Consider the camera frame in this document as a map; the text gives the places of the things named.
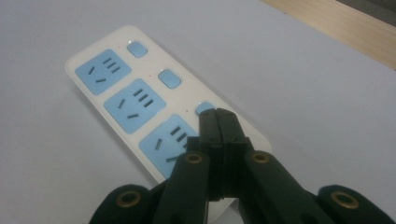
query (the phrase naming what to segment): power strip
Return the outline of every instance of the power strip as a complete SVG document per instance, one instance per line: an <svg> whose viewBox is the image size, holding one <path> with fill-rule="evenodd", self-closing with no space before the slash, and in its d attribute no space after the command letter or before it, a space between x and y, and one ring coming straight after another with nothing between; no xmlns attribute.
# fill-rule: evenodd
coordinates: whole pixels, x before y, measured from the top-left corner
<svg viewBox="0 0 396 224"><path fill-rule="evenodd" d="M108 124L160 183L198 135L198 115L221 107L233 111L258 150L268 140L148 36L121 27L66 63L66 71ZM209 204L208 221L232 202Z"/></svg>

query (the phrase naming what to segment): dark floor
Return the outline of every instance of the dark floor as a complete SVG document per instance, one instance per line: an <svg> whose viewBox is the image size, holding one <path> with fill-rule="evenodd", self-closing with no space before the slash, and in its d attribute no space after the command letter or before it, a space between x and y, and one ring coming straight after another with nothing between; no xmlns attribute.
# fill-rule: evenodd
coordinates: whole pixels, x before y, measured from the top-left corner
<svg viewBox="0 0 396 224"><path fill-rule="evenodd" d="M396 0L337 0L396 27Z"/></svg>

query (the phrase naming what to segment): blue button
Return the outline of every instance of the blue button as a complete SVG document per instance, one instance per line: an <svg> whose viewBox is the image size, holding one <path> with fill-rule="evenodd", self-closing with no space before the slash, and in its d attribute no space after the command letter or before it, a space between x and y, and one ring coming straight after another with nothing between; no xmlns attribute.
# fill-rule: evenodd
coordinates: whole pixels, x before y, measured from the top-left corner
<svg viewBox="0 0 396 224"><path fill-rule="evenodd" d="M169 89L174 89L181 83L181 79L171 70L165 69L159 75L158 78L165 84Z"/></svg>
<svg viewBox="0 0 396 224"><path fill-rule="evenodd" d="M127 49L131 52L136 58L141 58L148 53L148 50L139 42L134 41L128 45Z"/></svg>
<svg viewBox="0 0 396 224"><path fill-rule="evenodd" d="M208 102L202 102L200 105L198 105L197 106L197 108L195 109L195 114L197 114L198 116L202 113L202 112L204 112L204 111L206 111L206 110L208 110L208 109L214 109L215 107L212 105L212 104L210 104L210 103L208 103Z"/></svg>

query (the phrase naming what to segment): blue socket panel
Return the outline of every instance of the blue socket panel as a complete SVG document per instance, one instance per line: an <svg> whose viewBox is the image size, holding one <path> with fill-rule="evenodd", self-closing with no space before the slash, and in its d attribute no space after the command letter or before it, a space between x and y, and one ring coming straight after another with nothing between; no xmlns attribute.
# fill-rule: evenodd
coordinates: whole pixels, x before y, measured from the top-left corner
<svg viewBox="0 0 396 224"><path fill-rule="evenodd" d="M165 106L165 101L141 78L105 101L105 109L126 133L134 133Z"/></svg>
<svg viewBox="0 0 396 224"><path fill-rule="evenodd" d="M186 151L187 137L198 133L179 115L172 115L140 143L139 147L165 178L169 178L178 155Z"/></svg>
<svg viewBox="0 0 396 224"><path fill-rule="evenodd" d="M107 49L76 69L76 75L94 95L99 95L132 72L112 49Z"/></svg>

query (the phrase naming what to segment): white tabletop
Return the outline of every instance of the white tabletop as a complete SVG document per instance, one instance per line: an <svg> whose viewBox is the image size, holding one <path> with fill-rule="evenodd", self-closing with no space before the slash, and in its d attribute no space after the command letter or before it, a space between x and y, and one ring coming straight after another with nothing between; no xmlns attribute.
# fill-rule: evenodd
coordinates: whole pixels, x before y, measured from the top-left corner
<svg viewBox="0 0 396 224"><path fill-rule="evenodd" d="M301 185L355 189L396 219L396 72L260 1L2 1L0 223L85 224L149 173L64 71L123 25L256 125ZM235 204L216 223L242 223Z"/></svg>

